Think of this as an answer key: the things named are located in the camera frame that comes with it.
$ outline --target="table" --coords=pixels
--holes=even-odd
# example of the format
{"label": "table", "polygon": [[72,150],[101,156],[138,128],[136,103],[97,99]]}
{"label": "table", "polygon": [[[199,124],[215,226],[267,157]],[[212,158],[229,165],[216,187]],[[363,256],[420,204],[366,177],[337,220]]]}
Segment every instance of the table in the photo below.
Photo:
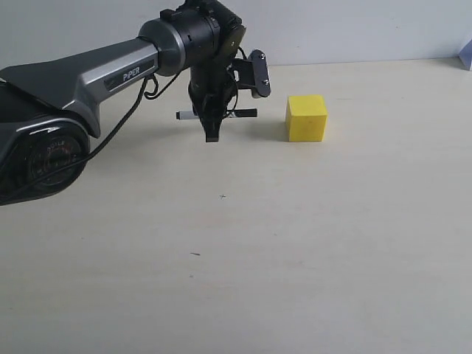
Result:
{"label": "table", "polygon": [[[270,72],[221,142],[175,120],[184,75],[67,191],[1,208],[0,353],[471,352],[472,74]],[[325,97],[321,143],[285,142],[298,94]]]}

